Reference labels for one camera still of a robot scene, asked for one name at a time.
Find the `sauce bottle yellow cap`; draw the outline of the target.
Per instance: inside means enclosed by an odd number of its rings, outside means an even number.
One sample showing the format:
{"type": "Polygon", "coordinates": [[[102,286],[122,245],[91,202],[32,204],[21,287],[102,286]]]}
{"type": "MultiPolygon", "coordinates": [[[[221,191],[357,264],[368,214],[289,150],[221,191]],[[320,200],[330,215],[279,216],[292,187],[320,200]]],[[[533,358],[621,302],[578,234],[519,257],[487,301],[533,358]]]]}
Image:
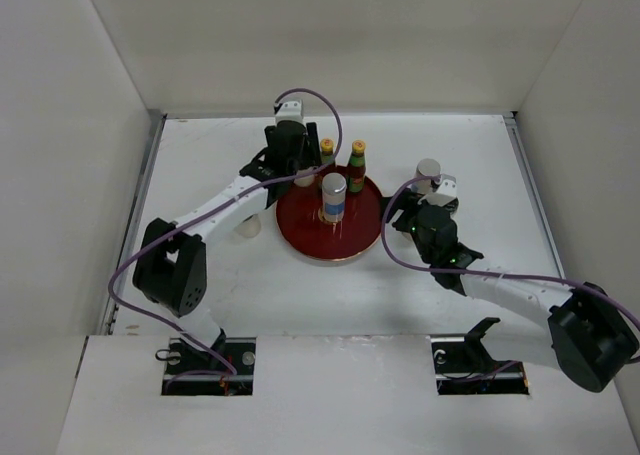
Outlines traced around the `sauce bottle yellow cap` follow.
{"type": "Polygon", "coordinates": [[[347,189],[352,194],[360,193],[366,177],[366,144],[362,140],[352,143],[351,154],[347,165],[347,189]]]}
{"type": "Polygon", "coordinates": [[[321,157],[321,164],[322,165],[328,165],[328,164],[332,164],[334,162],[334,142],[332,139],[330,138],[323,138],[320,141],[320,157],[321,157]]]}

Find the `dark-cap grinder jar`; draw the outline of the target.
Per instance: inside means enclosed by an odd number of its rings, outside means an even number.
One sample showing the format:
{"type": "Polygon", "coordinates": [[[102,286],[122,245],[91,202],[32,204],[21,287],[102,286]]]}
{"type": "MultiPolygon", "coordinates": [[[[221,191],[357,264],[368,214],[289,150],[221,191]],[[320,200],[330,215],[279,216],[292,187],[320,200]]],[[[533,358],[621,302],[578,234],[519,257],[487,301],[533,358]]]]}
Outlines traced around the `dark-cap grinder jar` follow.
{"type": "Polygon", "coordinates": [[[255,238],[261,231],[261,221],[258,215],[252,215],[240,223],[235,232],[243,238],[255,238]]]}
{"type": "Polygon", "coordinates": [[[293,180],[293,183],[297,187],[306,188],[311,186],[315,181],[315,168],[309,167],[306,169],[299,170],[296,173],[296,177],[293,180]]]}

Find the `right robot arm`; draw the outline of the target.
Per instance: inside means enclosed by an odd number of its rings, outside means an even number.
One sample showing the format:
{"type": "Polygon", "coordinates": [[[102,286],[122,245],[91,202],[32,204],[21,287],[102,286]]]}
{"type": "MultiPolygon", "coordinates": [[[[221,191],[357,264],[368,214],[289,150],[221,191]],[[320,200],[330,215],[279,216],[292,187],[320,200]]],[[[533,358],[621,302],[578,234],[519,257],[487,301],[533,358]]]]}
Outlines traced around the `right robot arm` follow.
{"type": "Polygon", "coordinates": [[[464,359],[473,369],[498,360],[528,361],[560,370],[579,387],[603,391],[627,365],[639,361],[639,320],[598,285],[544,275],[493,269],[484,255],[458,238],[450,212],[408,188],[381,202],[381,226],[408,235],[429,273],[442,288],[483,300],[538,326],[536,337],[496,342],[483,320],[465,337],[464,359]]]}

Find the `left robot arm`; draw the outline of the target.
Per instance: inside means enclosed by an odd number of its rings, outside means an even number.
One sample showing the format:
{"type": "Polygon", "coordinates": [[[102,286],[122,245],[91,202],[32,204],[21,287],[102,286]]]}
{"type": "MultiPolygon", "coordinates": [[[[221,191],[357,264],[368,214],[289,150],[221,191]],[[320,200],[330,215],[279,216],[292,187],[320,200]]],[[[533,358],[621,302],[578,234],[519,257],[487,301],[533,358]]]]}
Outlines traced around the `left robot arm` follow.
{"type": "Polygon", "coordinates": [[[225,352],[220,345],[223,330],[201,306],[208,281],[207,249],[287,194],[294,185],[290,176],[320,165],[316,123],[281,120],[264,132],[267,146],[222,192],[189,215],[171,222],[156,218],[147,225],[143,246],[209,211],[216,212],[142,255],[132,276],[136,289],[197,339],[189,358],[206,374],[221,368],[225,352]]]}

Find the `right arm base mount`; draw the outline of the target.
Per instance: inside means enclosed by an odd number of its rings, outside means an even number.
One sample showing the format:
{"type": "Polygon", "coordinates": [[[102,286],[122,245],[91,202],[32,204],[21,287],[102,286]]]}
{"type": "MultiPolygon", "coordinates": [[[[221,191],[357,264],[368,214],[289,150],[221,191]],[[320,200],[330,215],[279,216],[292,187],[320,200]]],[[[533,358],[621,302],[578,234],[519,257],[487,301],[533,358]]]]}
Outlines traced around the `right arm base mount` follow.
{"type": "Polygon", "coordinates": [[[529,395],[524,365],[493,359],[482,343],[489,329],[499,322],[499,318],[488,317],[466,333],[431,338],[439,395],[529,395]]]}

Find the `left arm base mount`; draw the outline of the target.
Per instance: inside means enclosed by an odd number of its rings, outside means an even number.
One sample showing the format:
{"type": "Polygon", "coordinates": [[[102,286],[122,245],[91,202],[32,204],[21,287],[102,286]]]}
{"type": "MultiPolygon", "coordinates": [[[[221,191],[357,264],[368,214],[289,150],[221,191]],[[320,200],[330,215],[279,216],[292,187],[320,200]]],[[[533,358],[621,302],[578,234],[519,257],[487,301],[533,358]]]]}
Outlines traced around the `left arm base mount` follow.
{"type": "Polygon", "coordinates": [[[180,338],[170,338],[168,346],[156,351],[164,364],[163,396],[251,396],[254,387],[257,340],[226,338],[213,349],[226,360],[222,363],[180,338]]]}

